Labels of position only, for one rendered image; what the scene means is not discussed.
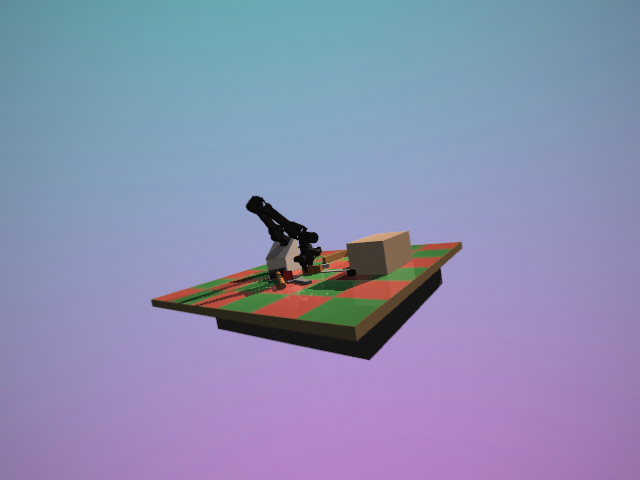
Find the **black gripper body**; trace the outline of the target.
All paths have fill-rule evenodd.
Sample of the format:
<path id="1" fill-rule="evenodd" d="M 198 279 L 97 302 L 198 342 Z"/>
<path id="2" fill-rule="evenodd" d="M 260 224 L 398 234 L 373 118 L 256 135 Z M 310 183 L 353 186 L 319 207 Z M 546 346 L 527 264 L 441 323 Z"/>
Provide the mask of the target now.
<path id="1" fill-rule="evenodd" d="M 303 261 L 307 261 L 307 258 L 312 258 L 314 257 L 313 255 L 309 255 L 307 256 L 307 248 L 310 248 L 311 244 L 310 243 L 306 243 L 306 244 L 299 244 L 298 248 L 300 248 L 300 256 L 296 256 L 294 257 L 294 262 L 303 262 Z"/>

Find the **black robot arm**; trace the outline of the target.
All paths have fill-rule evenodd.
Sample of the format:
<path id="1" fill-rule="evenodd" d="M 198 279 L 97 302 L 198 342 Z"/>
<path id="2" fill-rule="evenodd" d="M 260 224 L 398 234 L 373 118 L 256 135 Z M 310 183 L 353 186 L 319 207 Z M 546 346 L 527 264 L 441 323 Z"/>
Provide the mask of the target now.
<path id="1" fill-rule="evenodd" d="M 263 202 L 265 203 L 264 207 Z M 272 205 L 266 203 L 262 197 L 252 196 L 245 207 L 248 211 L 257 214 L 262 222 L 268 227 L 268 233 L 270 234 L 271 240 L 280 242 L 280 246 L 287 246 L 291 238 L 299 240 L 299 244 L 316 243 L 318 241 L 319 237 L 317 233 L 307 232 L 307 228 L 305 226 L 289 221 L 278 211 L 272 208 Z M 279 225 L 275 224 L 271 218 Z M 284 231 L 289 237 L 284 234 Z M 322 250 L 319 246 L 317 248 L 313 248 L 311 245 L 311 248 L 309 248 L 309 246 L 307 248 L 307 256 L 313 255 L 318 257 L 321 255 L 321 252 Z"/>

